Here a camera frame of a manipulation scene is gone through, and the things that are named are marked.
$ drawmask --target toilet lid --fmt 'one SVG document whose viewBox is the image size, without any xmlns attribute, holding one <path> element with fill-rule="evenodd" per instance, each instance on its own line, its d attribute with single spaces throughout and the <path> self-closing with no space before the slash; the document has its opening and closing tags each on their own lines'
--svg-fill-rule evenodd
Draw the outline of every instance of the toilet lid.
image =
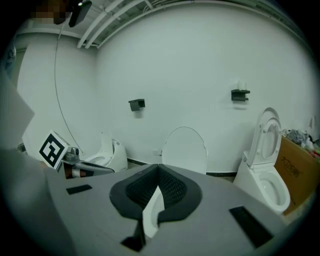
<svg viewBox="0 0 320 256">
<path fill-rule="evenodd" d="M 204 140 L 194 129 L 182 126 L 166 138 L 162 149 L 162 163 L 205 174 L 208 152 Z"/>
<path fill-rule="evenodd" d="M 276 110 L 266 108 L 257 120 L 247 165 L 274 166 L 281 144 L 281 124 Z"/>
</svg>

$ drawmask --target white wall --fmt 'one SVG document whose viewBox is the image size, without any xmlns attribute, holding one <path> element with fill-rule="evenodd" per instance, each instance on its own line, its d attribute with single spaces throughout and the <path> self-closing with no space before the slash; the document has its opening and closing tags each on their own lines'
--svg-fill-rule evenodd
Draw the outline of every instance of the white wall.
<svg viewBox="0 0 320 256">
<path fill-rule="evenodd" d="M 249 101 L 232 103 L 247 83 Z M 250 148 L 257 117 L 278 111 L 283 128 L 306 129 L 320 120 L 318 70 L 286 29 L 230 6 L 167 9 L 116 34 L 100 48 L 97 83 L 104 119 L 127 156 L 159 163 L 176 127 L 190 126 L 209 151 L 209 172 L 235 172 Z M 145 99 L 141 114 L 128 101 Z"/>
<path fill-rule="evenodd" d="M 85 159 L 100 149 L 99 108 L 96 88 L 96 49 L 77 49 L 78 40 L 62 36 L 56 59 L 56 85 L 60 106 L 74 137 L 59 109 L 55 89 L 55 54 L 58 35 L 35 34 L 17 37 L 16 45 L 27 49 L 18 78 L 18 92 L 35 112 L 23 142 L 29 155 L 40 158 L 39 149 L 53 130 L 69 144 L 82 149 Z"/>
</svg>

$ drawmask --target black wall bracket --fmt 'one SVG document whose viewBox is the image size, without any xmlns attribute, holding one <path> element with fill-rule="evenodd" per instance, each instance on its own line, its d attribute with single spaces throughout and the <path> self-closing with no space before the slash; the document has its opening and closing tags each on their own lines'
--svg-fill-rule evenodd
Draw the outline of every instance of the black wall bracket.
<svg viewBox="0 0 320 256">
<path fill-rule="evenodd" d="M 231 91 L 231 100 L 232 101 L 239 101 L 239 102 L 245 102 L 248 101 L 249 99 L 246 98 L 246 94 L 249 94 L 249 90 L 239 90 L 235 89 Z"/>
<path fill-rule="evenodd" d="M 139 111 L 140 108 L 144 108 L 146 106 L 143 98 L 130 100 L 129 103 L 131 111 Z"/>
</svg>

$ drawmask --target white pipe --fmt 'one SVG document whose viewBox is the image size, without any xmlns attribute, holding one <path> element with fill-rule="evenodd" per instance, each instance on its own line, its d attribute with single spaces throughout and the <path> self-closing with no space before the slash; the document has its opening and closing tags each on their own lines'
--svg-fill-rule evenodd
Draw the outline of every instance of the white pipe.
<svg viewBox="0 0 320 256">
<path fill-rule="evenodd" d="M 122 7 L 119 11 L 114 13 L 112 17 L 110 17 L 103 25 L 94 33 L 94 35 L 91 37 L 89 42 L 86 44 L 85 48 L 88 49 L 90 45 L 96 40 L 96 38 L 102 33 L 103 30 L 106 29 L 107 26 L 109 26 L 116 18 L 124 14 L 126 11 L 131 9 L 132 7 L 140 4 L 141 2 L 144 2 L 145 0 L 134 0 L 130 3 L 128 3 L 126 6 Z"/>
<path fill-rule="evenodd" d="M 152 4 L 148 1 L 148 0 L 144 0 L 145 3 L 149 6 L 149 8 L 152 10 L 154 7 L 152 6 Z"/>
<path fill-rule="evenodd" d="M 310 50 L 310 47 L 308 46 L 308 44 L 298 35 L 296 34 L 293 30 L 291 30 L 289 27 L 285 26 L 283 23 L 281 23 L 280 21 L 278 21 L 277 19 L 271 17 L 270 15 L 262 12 L 262 11 L 259 11 L 259 10 L 255 10 L 251 7 L 247 7 L 247 6 L 244 6 L 244 5 L 241 5 L 241 4 L 238 4 L 238 3 L 233 3 L 233 2 L 226 2 L 226 1 L 219 1 L 219 0 L 188 0 L 188 1 L 181 1 L 181 2 L 175 2 L 175 3 L 170 3 L 170 4 L 166 4 L 166 5 L 162 5 L 162 6 L 159 6 L 159 7 L 156 7 L 156 8 L 153 8 L 152 10 L 149 10 L 145 13 L 142 13 L 140 14 L 139 16 L 129 20 L 127 23 L 123 24 L 122 26 L 120 26 L 118 29 L 116 29 L 112 34 L 110 34 L 106 39 L 104 39 L 102 41 L 102 43 L 100 43 L 100 45 L 97 47 L 98 49 L 106 42 L 108 41 L 114 34 L 116 34 L 117 32 L 119 32 L 120 30 L 122 30 L 123 28 L 125 28 L 126 26 L 130 25 L 131 23 L 135 22 L 136 20 L 142 18 L 142 17 L 145 17 L 151 13 L 154 13 L 156 11 L 159 11 L 159 10 L 162 10 L 162 9 L 166 9 L 166 8 L 169 8 L 169 7 L 174 7 L 174 6 L 180 6 L 180 5 L 186 5 L 186 4 L 192 4 L 192 3 L 195 3 L 195 4 L 220 4 L 220 5 L 227 5 L 227 6 L 235 6 L 235 7 L 239 7 L 239 8 L 242 8 L 242 9 L 246 9 L 246 10 L 249 10 L 251 12 L 255 12 L 255 13 L 258 13 L 260 15 L 263 15 L 267 18 L 270 18 L 271 20 L 277 22 L 278 24 L 282 25 L 283 27 L 285 27 L 287 30 L 289 30 L 291 33 L 293 33 L 298 39 L 300 39 L 302 41 L 302 43 L 304 44 L 304 46 L 307 47 L 308 50 Z"/>
<path fill-rule="evenodd" d="M 107 15 L 107 13 L 110 13 L 114 8 L 116 8 L 119 4 L 121 4 L 124 0 L 116 0 L 114 2 L 112 2 L 111 4 L 109 4 L 104 10 L 103 12 L 101 12 L 99 14 L 99 16 L 97 18 L 95 18 L 95 20 L 91 23 L 91 25 L 88 27 L 88 29 L 86 30 L 86 32 L 84 33 L 84 35 L 81 37 L 81 39 L 79 40 L 77 47 L 81 48 L 81 46 L 83 46 L 83 43 L 85 42 L 85 40 L 87 39 L 87 37 L 90 35 L 90 33 L 92 32 L 92 30 L 94 30 L 94 28 L 99 24 L 99 22 Z"/>
</svg>

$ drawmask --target white toilet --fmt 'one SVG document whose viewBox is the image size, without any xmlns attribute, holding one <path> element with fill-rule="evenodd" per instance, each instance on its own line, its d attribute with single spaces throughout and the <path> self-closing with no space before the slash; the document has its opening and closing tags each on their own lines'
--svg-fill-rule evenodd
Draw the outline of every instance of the white toilet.
<svg viewBox="0 0 320 256">
<path fill-rule="evenodd" d="M 250 152 L 243 152 L 233 182 L 277 214 L 283 213 L 290 204 L 288 188 L 274 167 L 281 138 L 278 113 L 268 107 L 257 120 Z"/>
<path fill-rule="evenodd" d="M 166 138 L 162 149 L 164 165 L 184 168 L 206 174 L 208 151 L 204 140 L 194 129 L 186 126 L 173 130 Z M 158 213 L 165 209 L 159 187 L 143 210 L 143 229 L 152 238 L 158 231 Z"/>
<path fill-rule="evenodd" d="M 85 161 L 111 168 L 116 173 L 128 169 L 125 147 L 119 141 L 111 139 L 110 134 L 101 134 L 101 148 L 99 152 L 88 157 Z"/>
</svg>

